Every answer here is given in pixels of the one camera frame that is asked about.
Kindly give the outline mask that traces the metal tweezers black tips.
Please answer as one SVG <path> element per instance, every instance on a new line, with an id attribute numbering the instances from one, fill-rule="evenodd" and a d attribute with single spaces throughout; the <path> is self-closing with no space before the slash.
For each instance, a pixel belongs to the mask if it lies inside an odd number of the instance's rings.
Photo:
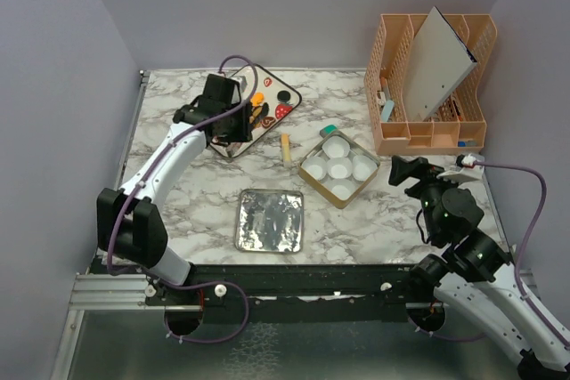
<path id="1" fill-rule="evenodd" d="M 240 146 L 240 142 L 213 141 L 210 144 L 210 148 L 224 158 L 233 158 Z"/>

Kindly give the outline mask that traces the peach plastic desk organizer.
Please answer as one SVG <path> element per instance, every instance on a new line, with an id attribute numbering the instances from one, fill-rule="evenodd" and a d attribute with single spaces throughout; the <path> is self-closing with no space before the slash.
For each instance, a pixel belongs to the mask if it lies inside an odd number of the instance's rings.
<path id="1" fill-rule="evenodd" d="M 477 88 L 497 37 L 488 14 L 383 14 L 364 77 L 379 155 L 484 147 Z"/>

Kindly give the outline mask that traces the white paper cup bottom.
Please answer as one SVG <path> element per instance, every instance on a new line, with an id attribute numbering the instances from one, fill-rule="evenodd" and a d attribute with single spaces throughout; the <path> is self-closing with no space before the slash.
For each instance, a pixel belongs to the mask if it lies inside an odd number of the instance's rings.
<path id="1" fill-rule="evenodd" d="M 351 182 L 335 182 L 330 185 L 330 192 L 340 200 L 348 200 L 354 193 Z"/>

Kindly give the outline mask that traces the yellow swirl butter cookie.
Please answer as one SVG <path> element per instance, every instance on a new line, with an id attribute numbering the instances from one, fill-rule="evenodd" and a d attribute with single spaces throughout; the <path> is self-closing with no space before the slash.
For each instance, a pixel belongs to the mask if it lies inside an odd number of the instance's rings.
<path id="1" fill-rule="evenodd" d="M 259 127 L 261 125 L 263 118 L 264 118 L 263 116 L 251 117 L 250 123 L 252 124 L 253 128 Z"/>

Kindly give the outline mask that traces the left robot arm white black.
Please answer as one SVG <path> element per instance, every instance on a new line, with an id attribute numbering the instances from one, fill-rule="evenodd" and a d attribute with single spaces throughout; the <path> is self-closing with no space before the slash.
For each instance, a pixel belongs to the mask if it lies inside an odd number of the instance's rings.
<path id="1" fill-rule="evenodd" d="M 212 142 L 245 142 L 252 137 L 251 104 L 240 82 L 221 73 L 207 77 L 202 94 L 173 116 L 164 140 L 118 189 L 105 188 L 96 201 L 98 247 L 110 274 L 119 257 L 166 281 L 174 302 L 190 302 L 197 283 L 191 265 L 168 245 L 160 210 L 183 171 Z"/>

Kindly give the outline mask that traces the white paper cup right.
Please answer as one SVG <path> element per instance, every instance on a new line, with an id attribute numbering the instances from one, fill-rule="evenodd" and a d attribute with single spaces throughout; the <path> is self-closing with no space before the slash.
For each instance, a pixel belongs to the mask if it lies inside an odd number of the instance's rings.
<path id="1" fill-rule="evenodd" d="M 353 177 L 359 182 L 365 182 L 378 169 L 378 164 L 364 155 L 355 155 L 352 162 Z"/>

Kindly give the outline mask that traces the yellow glue stick tube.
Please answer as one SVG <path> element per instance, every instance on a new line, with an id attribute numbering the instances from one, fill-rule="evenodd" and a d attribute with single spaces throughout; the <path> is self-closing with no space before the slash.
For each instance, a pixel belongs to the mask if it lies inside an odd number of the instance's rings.
<path id="1" fill-rule="evenodd" d="M 290 154 L 290 140 L 289 135 L 283 133 L 281 135 L 281 156 L 282 162 L 285 166 L 290 166 L 292 164 L 292 158 Z"/>

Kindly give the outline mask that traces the gold cookie tin box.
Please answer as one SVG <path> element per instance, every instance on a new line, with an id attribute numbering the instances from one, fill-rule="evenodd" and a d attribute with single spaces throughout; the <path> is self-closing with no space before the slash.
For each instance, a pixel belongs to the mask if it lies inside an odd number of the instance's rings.
<path id="1" fill-rule="evenodd" d="M 339 130 L 301 160 L 298 175 L 335 208 L 346 208 L 378 174 L 380 161 Z"/>

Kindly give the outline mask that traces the white paper cup top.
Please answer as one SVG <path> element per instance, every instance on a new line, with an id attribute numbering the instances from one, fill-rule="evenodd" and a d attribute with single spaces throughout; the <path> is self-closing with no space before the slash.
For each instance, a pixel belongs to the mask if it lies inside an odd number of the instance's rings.
<path id="1" fill-rule="evenodd" d="M 323 142 L 322 150 L 329 158 L 346 158 L 350 144 L 341 136 L 333 135 Z"/>

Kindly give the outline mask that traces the white paper cup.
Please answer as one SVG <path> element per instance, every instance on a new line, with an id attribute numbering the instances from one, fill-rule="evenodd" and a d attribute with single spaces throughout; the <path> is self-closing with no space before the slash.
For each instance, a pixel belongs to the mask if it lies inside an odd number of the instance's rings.
<path id="1" fill-rule="evenodd" d="M 347 179 L 353 172 L 353 163 L 349 158 L 331 158 L 327 167 L 328 175 L 333 180 Z"/>
<path id="2" fill-rule="evenodd" d="M 348 200 L 354 193 L 351 182 L 335 182 L 330 185 L 330 192 L 340 200 Z"/>
<path id="3" fill-rule="evenodd" d="M 365 182 L 378 169 L 378 164 L 364 155 L 355 155 L 352 162 L 353 177 L 359 182 Z"/>
<path id="4" fill-rule="evenodd" d="M 318 156 L 307 158 L 301 167 L 316 181 L 324 179 L 328 172 L 327 161 Z"/>
<path id="5" fill-rule="evenodd" d="M 346 158 L 350 144 L 341 136 L 333 135 L 323 142 L 322 150 L 329 158 Z"/>

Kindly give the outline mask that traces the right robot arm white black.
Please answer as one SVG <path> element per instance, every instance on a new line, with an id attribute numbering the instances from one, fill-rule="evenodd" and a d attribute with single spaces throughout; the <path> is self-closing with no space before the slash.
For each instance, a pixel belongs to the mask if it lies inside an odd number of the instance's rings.
<path id="1" fill-rule="evenodd" d="M 414 265 L 409 289 L 416 299 L 434 297 L 480 328 L 516 364 L 520 378 L 567 379 L 569 329 L 521 278 L 530 237 L 510 255 L 479 228 L 484 212 L 464 185 L 481 180 L 489 165 L 473 154 L 458 156 L 449 169 L 422 157 L 392 157 L 389 184 L 415 179 L 405 194 L 420 202 L 420 237 L 443 251 Z"/>

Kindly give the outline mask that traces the green grey eraser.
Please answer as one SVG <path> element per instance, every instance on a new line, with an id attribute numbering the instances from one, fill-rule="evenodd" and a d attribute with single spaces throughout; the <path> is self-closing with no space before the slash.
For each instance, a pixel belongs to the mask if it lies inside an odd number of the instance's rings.
<path id="1" fill-rule="evenodd" d="M 319 135 L 322 138 L 326 138 L 328 135 L 335 132 L 336 130 L 337 130 L 337 127 L 335 125 L 326 125 L 320 130 Z"/>

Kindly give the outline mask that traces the white paper cup centre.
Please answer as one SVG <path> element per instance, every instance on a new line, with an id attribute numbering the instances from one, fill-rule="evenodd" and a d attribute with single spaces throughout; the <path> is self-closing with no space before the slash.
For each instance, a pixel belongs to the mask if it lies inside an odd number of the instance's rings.
<path id="1" fill-rule="evenodd" d="M 353 172 L 353 163 L 349 158 L 331 158 L 327 167 L 328 175 L 333 180 L 347 179 Z"/>

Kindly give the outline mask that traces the heart chocolate cookie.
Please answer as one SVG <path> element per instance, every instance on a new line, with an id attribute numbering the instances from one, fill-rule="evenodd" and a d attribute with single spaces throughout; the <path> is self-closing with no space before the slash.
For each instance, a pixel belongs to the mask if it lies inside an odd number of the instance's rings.
<path id="1" fill-rule="evenodd" d="M 276 119 L 274 117 L 267 116 L 261 120 L 261 126 L 264 129 L 270 129 L 275 124 L 275 122 L 276 122 Z"/>

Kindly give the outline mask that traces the orange cookie top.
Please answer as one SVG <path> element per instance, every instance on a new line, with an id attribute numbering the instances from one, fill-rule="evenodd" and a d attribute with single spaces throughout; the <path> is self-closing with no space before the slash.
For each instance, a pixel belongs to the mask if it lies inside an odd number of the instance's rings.
<path id="1" fill-rule="evenodd" d="M 251 104 L 253 107 L 257 107 L 262 105 L 265 102 L 265 97 L 262 93 L 255 93 L 251 100 L 250 100 Z"/>

